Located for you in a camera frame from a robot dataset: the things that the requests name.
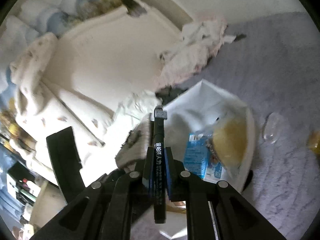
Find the brown spot on fabric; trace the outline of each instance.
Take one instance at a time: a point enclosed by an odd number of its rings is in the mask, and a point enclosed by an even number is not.
[[[61,116],[59,118],[57,118],[59,121],[62,121],[62,122],[66,122],[67,121],[67,118],[65,116]]]
[[[97,142],[96,142],[96,141],[88,142],[88,145],[90,145],[90,146],[97,146]]]
[[[98,121],[96,119],[92,119],[91,122],[94,124],[96,128],[98,128]]]

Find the gray rug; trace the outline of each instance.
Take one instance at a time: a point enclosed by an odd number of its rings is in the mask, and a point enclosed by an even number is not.
[[[243,196],[288,240],[299,240],[320,208],[319,166],[306,148],[312,128],[320,129],[320,34],[309,15],[286,13],[230,25],[227,34],[246,38],[222,46],[199,75],[245,101],[260,129],[265,117],[285,118],[279,140],[257,142],[253,180]],[[141,220],[132,239],[164,239],[153,221]]]

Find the clear plastic object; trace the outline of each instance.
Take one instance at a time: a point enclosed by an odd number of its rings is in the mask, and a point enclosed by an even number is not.
[[[266,142],[275,143],[281,134],[284,118],[277,114],[271,113],[263,126],[263,138]]]

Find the metal rivet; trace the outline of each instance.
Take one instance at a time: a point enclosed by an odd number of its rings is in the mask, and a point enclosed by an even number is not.
[[[137,171],[132,171],[132,172],[130,172],[130,177],[131,178],[137,178],[137,177],[139,177],[140,176],[140,173],[139,172],[137,172]]]
[[[95,181],[91,184],[91,187],[96,189],[101,187],[101,182]]]
[[[182,172],[180,173],[180,175],[181,175],[182,177],[184,177],[184,178],[187,178],[187,177],[190,176],[190,172],[189,172],[189,171],[182,171]]]
[[[223,187],[223,188],[226,188],[226,187],[228,187],[228,182],[226,182],[225,180],[220,180],[219,182],[218,182],[218,185],[219,185],[219,187]]]

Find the barcode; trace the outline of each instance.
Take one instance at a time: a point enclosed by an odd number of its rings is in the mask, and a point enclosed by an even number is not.
[[[194,134],[190,134],[189,136],[189,142],[192,142],[192,141],[198,141],[199,138],[198,136],[194,135]]]

